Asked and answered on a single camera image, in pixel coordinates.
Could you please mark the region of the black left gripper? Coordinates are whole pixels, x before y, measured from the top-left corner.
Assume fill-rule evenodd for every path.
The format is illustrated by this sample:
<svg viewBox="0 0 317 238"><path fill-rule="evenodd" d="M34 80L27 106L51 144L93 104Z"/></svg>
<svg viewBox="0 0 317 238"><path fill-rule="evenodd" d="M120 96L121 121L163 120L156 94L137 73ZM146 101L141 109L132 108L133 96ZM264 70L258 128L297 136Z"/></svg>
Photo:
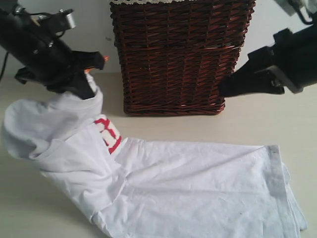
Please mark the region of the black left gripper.
<svg viewBox="0 0 317 238"><path fill-rule="evenodd" d="M46 38L40 27L32 24L15 24L14 32L17 59L24 65L16 80L36 82L56 93L67 91L83 100L95 96L84 70L102 56L100 52L73 51L60 38Z"/></svg>

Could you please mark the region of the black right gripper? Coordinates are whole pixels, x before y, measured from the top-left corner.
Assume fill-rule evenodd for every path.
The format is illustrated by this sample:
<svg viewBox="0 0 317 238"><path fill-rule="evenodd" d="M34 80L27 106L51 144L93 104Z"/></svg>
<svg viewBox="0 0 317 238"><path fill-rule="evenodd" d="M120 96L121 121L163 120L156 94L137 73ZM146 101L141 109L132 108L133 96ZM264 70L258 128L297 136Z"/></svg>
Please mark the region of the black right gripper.
<svg viewBox="0 0 317 238"><path fill-rule="evenodd" d="M248 54L253 72L237 71L219 83L219 96L283 95L284 86L297 94L317 83L317 26L295 33L285 28L273 38L272 46Z"/></svg>

